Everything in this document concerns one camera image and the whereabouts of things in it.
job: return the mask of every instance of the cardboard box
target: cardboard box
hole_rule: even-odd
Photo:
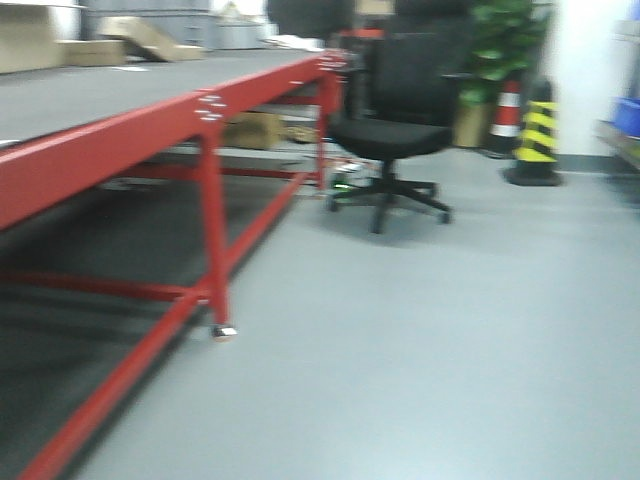
[[[176,60],[200,60],[204,55],[205,49],[197,45],[176,46]]]
[[[149,60],[173,62],[177,43],[168,34],[139,17],[105,17],[98,33],[125,41],[126,52]]]
[[[125,44],[122,40],[93,40],[59,42],[64,50],[65,65],[82,67],[122,65],[127,63]]]
[[[0,73],[62,65],[49,9],[0,3]]]
[[[356,13],[360,15],[393,15],[393,0],[357,0]]]
[[[227,121],[222,144],[227,147],[268,150],[282,138],[284,125],[279,115],[245,112]]]

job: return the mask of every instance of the orange and white traffic cone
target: orange and white traffic cone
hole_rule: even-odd
[[[520,83],[507,80],[498,98],[496,117],[482,153],[491,158],[512,158],[519,134]]]

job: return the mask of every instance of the white wall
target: white wall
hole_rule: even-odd
[[[610,154],[594,128],[611,118],[613,98],[626,94],[635,47],[617,39],[614,29],[634,1],[557,0],[543,70],[556,87],[558,153]]]

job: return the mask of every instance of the gray tabletop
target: gray tabletop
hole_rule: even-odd
[[[0,75],[0,148],[135,110],[313,54],[230,50],[203,60],[64,67]]]

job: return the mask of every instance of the blue bin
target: blue bin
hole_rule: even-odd
[[[613,125],[631,137],[640,137],[640,99],[619,98]]]

